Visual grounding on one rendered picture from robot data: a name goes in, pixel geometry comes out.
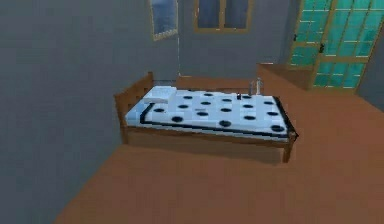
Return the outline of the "wooden bed with dotted cover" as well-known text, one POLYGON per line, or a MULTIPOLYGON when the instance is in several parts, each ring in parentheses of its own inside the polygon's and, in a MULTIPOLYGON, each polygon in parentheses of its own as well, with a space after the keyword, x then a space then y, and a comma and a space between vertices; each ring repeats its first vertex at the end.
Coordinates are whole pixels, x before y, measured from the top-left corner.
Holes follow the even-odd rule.
POLYGON ((170 103, 145 103, 143 97, 157 85, 148 73, 124 91, 114 95, 122 141, 132 132, 163 136, 187 136, 222 142, 236 142, 281 148, 282 161, 290 160, 299 134, 279 97, 256 95, 256 81, 247 93, 227 88, 184 87, 181 76, 173 87, 170 103))

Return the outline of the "white pillow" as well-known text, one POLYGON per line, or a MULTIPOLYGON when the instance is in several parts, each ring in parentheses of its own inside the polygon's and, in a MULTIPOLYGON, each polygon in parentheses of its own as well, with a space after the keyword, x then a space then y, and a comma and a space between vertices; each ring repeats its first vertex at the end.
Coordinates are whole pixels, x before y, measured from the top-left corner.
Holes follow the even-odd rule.
POLYGON ((145 103, 170 103, 176 96, 177 88, 173 86, 154 86, 143 97, 145 103))

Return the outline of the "wooden framed window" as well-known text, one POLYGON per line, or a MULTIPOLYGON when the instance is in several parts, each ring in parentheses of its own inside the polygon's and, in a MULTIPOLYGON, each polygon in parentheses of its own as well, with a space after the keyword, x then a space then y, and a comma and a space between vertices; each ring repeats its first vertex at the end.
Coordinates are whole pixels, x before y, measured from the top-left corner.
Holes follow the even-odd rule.
POLYGON ((197 33, 246 33, 254 0, 194 0, 193 26, 197 33))

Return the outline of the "teal glass panel door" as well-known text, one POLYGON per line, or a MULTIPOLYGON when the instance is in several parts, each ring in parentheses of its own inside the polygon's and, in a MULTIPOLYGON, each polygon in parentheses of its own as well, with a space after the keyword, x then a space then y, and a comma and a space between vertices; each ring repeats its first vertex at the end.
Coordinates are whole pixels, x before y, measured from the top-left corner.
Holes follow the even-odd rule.
POLYGON ((384 0, 332 0, 311 87, 356 90, 384 24, 384 0))
POLYGON ((320 50, 332 0, 301 0, 288 60, 290 69, 311 70, 320 50))

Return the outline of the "framed blue wall picture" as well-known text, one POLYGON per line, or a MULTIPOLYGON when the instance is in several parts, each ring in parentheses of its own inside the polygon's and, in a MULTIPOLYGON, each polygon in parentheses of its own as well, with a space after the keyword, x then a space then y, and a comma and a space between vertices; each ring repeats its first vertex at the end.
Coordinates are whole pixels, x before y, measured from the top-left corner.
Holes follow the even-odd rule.
POLYGON ((159 41, 178 33, 178 0, 148 0, 152 37, 159 41))

